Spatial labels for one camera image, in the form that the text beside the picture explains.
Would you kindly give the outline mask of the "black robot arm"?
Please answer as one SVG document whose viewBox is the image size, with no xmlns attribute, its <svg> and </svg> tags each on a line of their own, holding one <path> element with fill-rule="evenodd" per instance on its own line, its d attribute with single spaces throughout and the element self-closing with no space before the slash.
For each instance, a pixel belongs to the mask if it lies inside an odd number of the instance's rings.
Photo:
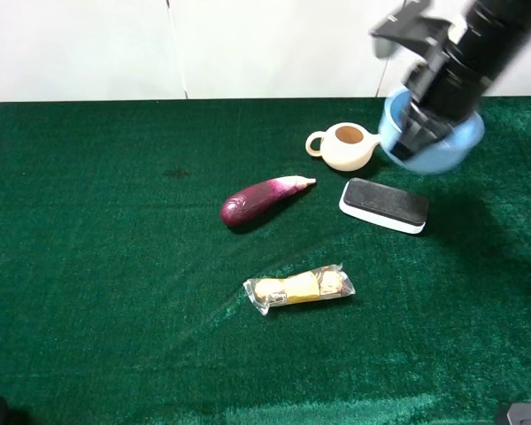
<svg viewBox="0 0 531 425">
<path fill-rule="evenodd" d="M 475 1 L 461 36 L 451 23 L 423 15 L 427 1 L 409 1 L 372 30 L 377 58 L 398 47 L 421 56 L 401 89 L 386 98 L 381 147 L 397 164 L 438 174 L 461 163 L 484 135 L 482 95 L 531 39 L 531 1 Z"/>
</svg>

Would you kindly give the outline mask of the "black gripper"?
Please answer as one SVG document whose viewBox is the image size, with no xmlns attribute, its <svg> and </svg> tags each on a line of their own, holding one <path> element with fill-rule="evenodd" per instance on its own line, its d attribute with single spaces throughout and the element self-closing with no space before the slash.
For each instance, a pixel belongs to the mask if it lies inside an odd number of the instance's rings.
<svg viewBox="0 0 531 425">
<path fill-rule="evenodd" d="M 401 113 L 402 132 L 390 150 L 408 160 L 452 132 L 451 122 L 461 122 L 475 111 L 491 84 L 491 62 L 448 61 L 434 70 L 418 63 L 404 85 L 410 100 Z"/>
</svg>

